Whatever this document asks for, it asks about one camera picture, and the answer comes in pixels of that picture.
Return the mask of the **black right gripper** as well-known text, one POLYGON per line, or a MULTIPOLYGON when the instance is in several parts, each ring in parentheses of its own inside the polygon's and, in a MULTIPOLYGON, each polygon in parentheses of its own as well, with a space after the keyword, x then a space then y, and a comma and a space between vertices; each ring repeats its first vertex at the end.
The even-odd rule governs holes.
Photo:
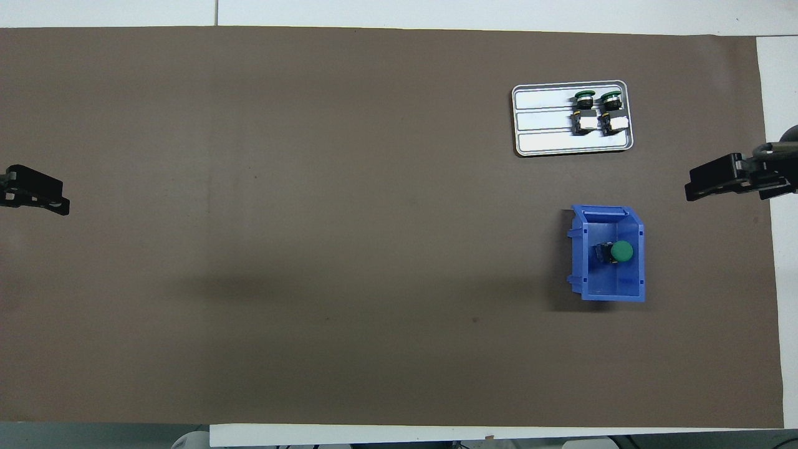
POLYGON ((796 194, 797 151, 764 150, 745 156, 729 153, 689 171, 687 201, 723 193, 758 193, 762 201, 796 194))

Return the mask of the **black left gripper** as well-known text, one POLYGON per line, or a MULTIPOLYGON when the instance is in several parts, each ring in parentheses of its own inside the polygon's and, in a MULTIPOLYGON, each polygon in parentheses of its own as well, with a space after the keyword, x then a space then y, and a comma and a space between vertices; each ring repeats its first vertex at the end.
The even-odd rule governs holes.
POLYGON ((1 174, 1 206, 45 208, 61 216, 70 213, 70 201, 63 196, 64 183, 41 171, 15 164, 1 174))

